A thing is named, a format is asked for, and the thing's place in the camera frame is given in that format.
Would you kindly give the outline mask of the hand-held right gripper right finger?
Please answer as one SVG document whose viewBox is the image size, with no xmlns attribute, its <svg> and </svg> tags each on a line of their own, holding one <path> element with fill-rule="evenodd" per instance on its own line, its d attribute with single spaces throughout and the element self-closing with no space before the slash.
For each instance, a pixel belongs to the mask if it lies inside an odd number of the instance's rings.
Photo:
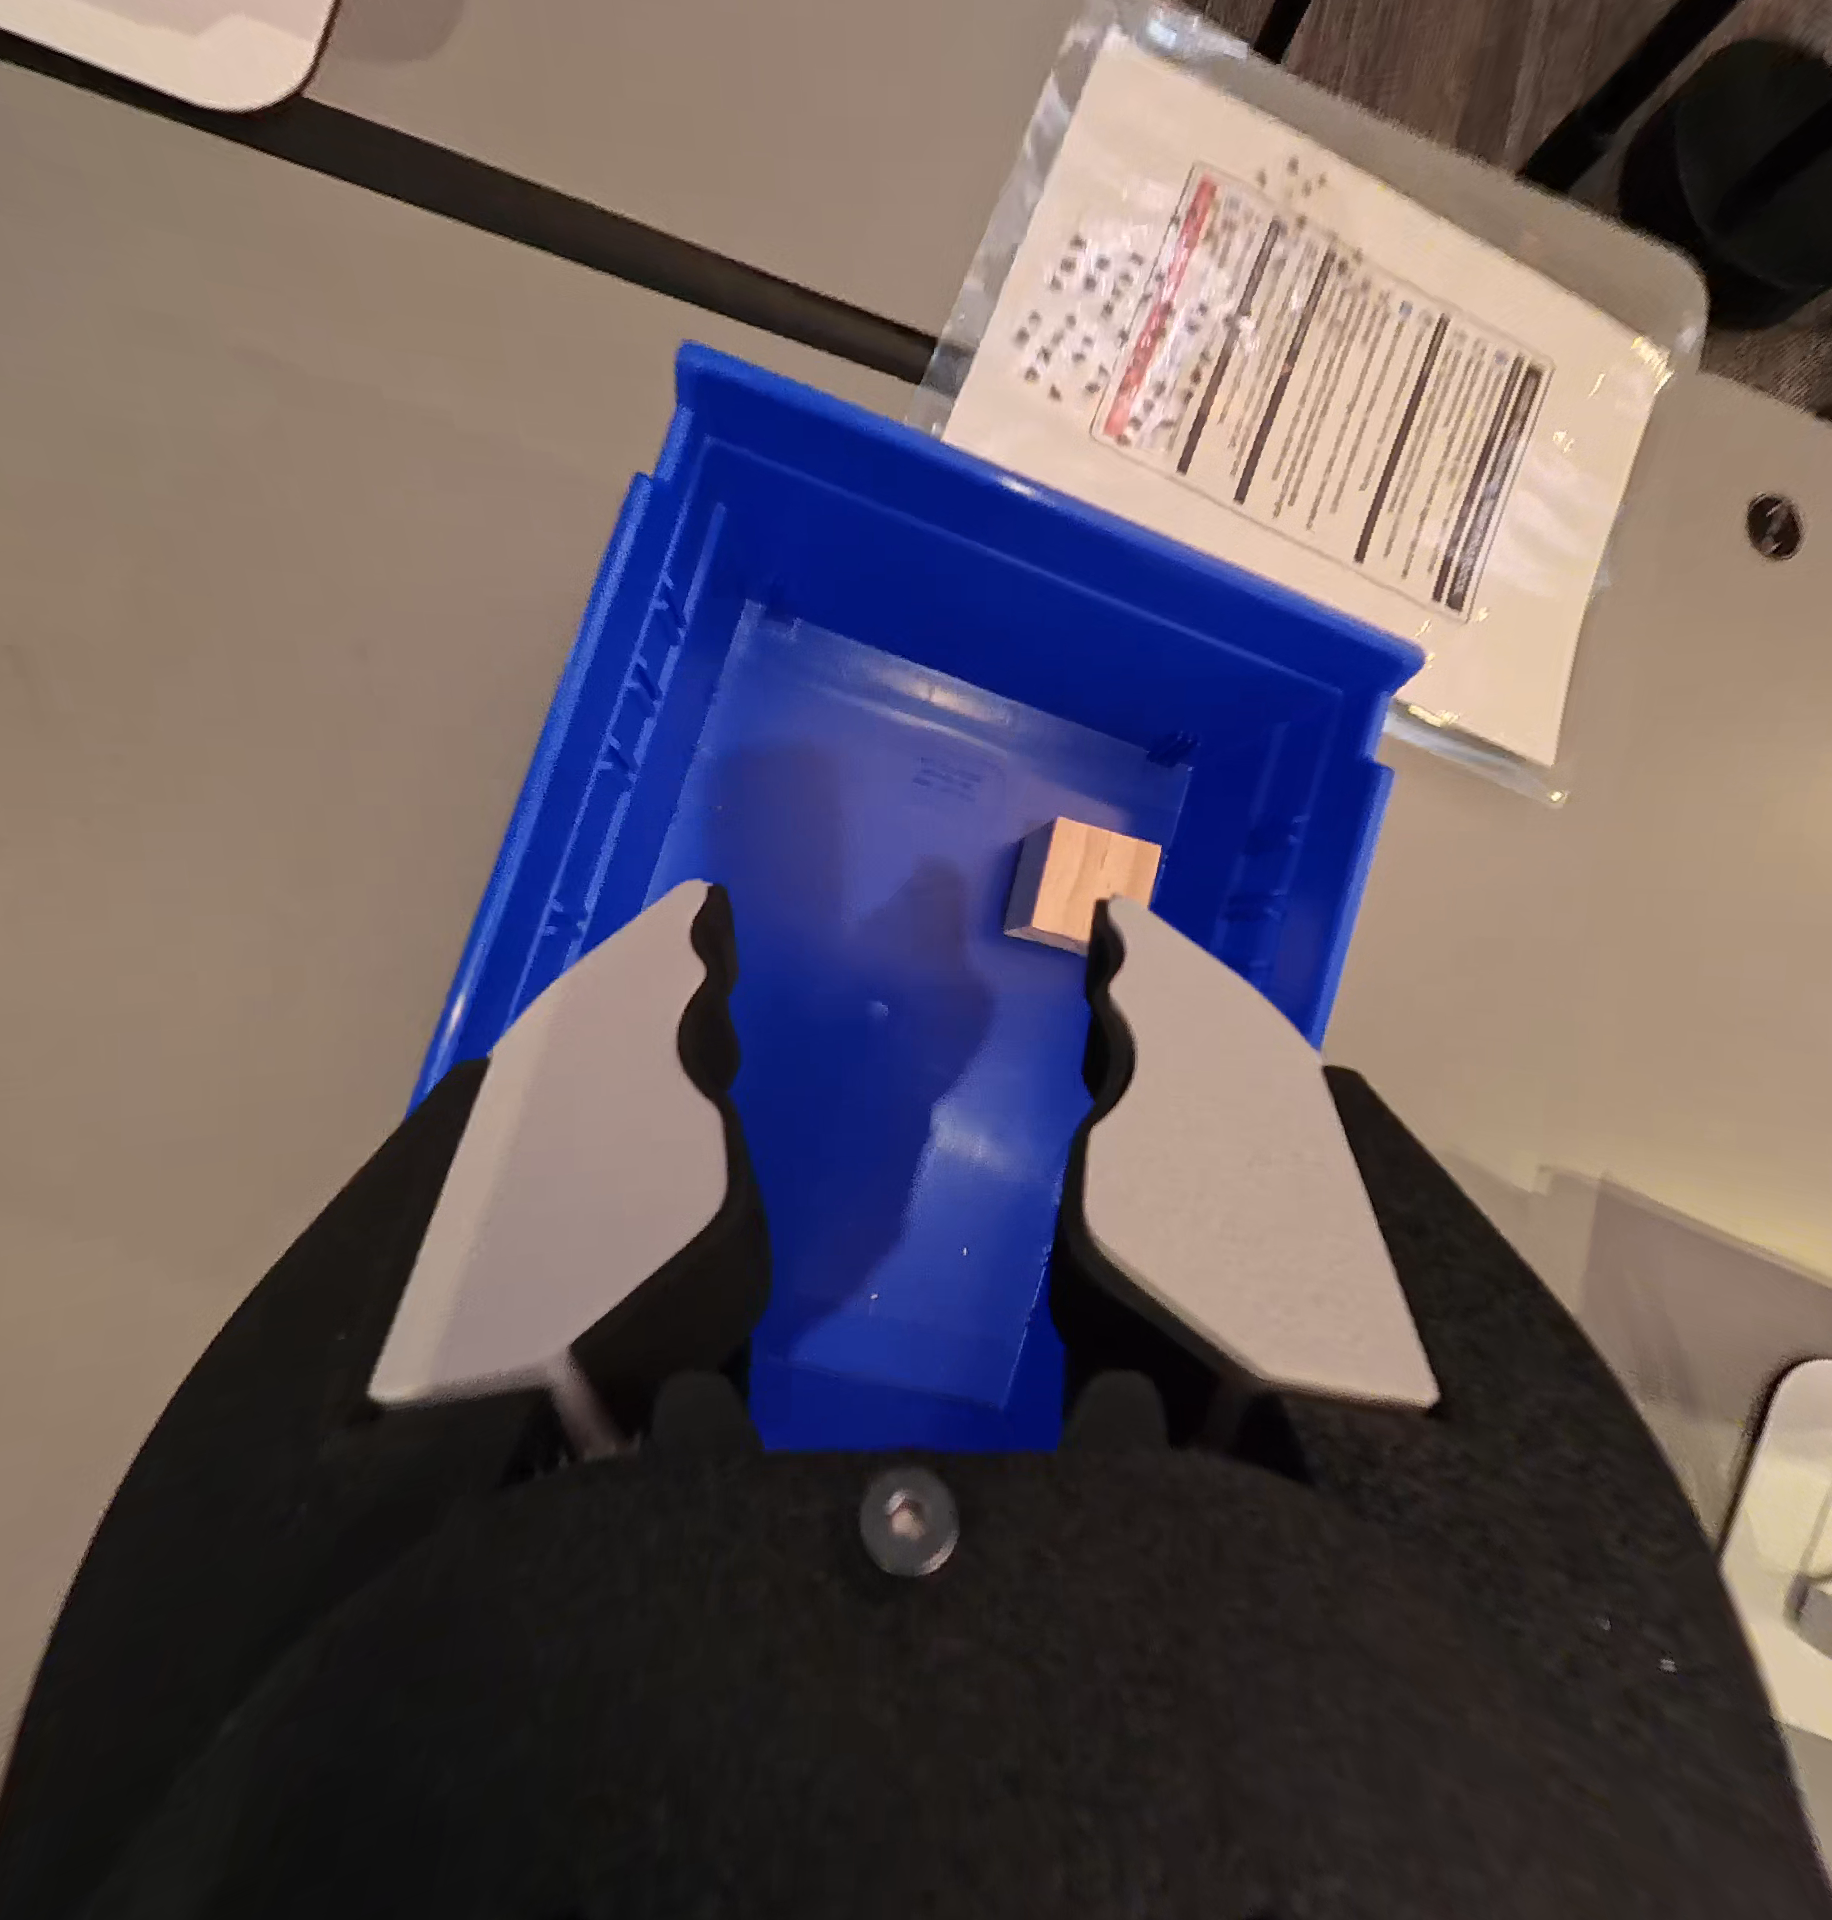
<svg viewBox="0 0 1832 1920">
<path fill-rule="evenodd" d="M 1054 1226 L 1065 1421 L 1097 1381 L 1172 1443 L 1222 1401 L 1440 1401 L 1315 1047 L 1143 902 L 1097 905 Z"/>
</svg>

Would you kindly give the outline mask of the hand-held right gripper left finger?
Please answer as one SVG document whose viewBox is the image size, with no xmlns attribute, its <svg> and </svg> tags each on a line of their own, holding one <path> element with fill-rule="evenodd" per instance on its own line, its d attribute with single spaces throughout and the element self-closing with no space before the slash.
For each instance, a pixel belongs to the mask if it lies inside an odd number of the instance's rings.
<svg viewBox="0 0 1832 1920">
<path fill-rule="evenodd" d="M 487 1061 L 379 1346 L 408 1411 L 541 1393 L 583 1458 L 662 1390 L 733 1381 L 773 1259 L 736 1109 L 736 909 L 690 879 L 549 987 Z"/>
</svg>

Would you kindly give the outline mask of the blue plastic bin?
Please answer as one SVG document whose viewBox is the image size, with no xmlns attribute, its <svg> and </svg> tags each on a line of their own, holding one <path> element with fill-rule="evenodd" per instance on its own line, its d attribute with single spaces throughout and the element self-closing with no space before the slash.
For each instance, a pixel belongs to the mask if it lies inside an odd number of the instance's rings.
<svg viewBox="0 0 1832 1920">
<path fill-rule="evenodd" d="M 793 1451 L 1050 1439 L 1082 961 L 1024 838 L 1148 841 L 1156 912 L 1315 1044 L 1414 643 L 706 346 L 616 517 L 416 1095 L 674 886 L 736 912 L 736 1109 Z"/>
</svg>

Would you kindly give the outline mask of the single wooden cube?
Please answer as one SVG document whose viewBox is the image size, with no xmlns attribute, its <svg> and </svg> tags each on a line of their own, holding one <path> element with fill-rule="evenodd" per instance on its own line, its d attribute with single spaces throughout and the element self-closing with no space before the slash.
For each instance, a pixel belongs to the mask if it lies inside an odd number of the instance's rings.
<svg viewBox="0 0 1832 1920">
<path fill-rule="evenodd" d="M 1086 955 L 1097 905 L 1124 899 L 1148 907 L 1162 858 L 1157 843 L 1057 817 L 1020 841 L 1003 933 Z"/>
</svg>

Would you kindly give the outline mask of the white stand base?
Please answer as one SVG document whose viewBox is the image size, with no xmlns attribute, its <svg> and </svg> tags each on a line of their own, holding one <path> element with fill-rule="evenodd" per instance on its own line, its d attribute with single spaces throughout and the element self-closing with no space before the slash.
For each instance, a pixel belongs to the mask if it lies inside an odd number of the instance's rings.
<svg viewBox="0 0 1832 1920">
<path fill-rule="evenodd" d="M 1768 1400 L 1722 1566 L 1778 1721 L 1832 1740 L 1832 1359 Z"/>
</svg>

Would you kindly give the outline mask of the sleeved instruction sheet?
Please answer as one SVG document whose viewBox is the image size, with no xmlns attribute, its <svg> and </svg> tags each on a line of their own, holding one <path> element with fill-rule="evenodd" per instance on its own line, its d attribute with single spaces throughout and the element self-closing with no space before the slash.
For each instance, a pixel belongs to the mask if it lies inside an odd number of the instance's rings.
<svg viewBox="0 0 1832 1920">
<path fill-rule="evenodd" d="M 1549 806 L 1698 272 L 1288 77 L 1081 4 L 911 412 L 1411 643 L 1388 731 Z"/>
</svg>

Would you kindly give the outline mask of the black office chair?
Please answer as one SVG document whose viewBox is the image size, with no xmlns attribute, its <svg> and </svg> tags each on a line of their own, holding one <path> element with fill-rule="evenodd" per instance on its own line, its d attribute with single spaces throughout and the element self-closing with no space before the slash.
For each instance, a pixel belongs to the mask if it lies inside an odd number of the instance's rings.
<svg viewBox="0 0 1832 1920">
<path fill-rule="evenodd" d="M 1832 60 L 1774 34 L 1708 52 L 1741 12 L 1663 4 L 1518 178 L 1570 195 L 1622 152 L 1618 220 L 1698 268 L 1717 331 L 1758 334 L 1832 305 Z"/>
</svg>

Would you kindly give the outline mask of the white board with dark edge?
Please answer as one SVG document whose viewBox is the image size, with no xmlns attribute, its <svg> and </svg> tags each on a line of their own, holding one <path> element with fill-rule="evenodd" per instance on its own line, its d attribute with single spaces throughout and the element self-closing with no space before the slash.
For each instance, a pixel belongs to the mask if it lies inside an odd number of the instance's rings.
<svg viewBox="0 0 1832 1920">
<path fill-rule="evenodd" d="M 0 2 L 0 30 L 177 103 L 248 115 L 293 100 L 336 2 Z"/>
</svg>

